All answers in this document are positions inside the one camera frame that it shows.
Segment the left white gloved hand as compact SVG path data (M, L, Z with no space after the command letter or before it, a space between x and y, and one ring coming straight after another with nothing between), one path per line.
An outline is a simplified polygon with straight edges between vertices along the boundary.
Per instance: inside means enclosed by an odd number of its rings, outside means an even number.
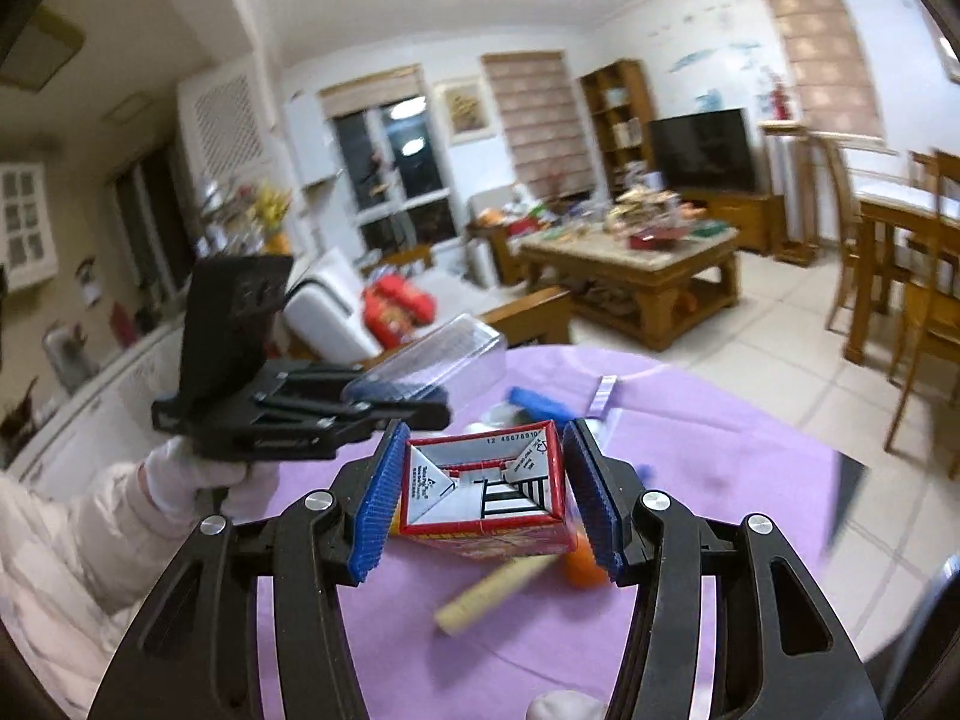
M259 520L280 483L275 463L206 460L190 440L173 437L142 463L140 483L145 496L169 522L195 523L205 514L202 497L226 493L218 511L231 522Z

